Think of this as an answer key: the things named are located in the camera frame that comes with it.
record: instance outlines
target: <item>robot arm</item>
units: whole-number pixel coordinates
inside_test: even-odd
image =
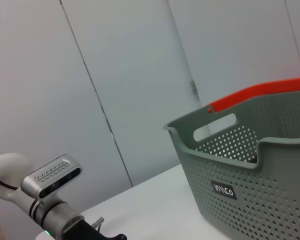
[[[33,163],[21,154],[0,155],[0,198],[19,206],[57,240],[127,240],[123,234],[103,236],[57,196],[82,172],[73,157],[65,154],[33,169]]]

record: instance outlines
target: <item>text logo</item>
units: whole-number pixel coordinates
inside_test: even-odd
[[[217,181],[211,181],[211,184],[216,194],[237,200],[235,190],[232,186]]]

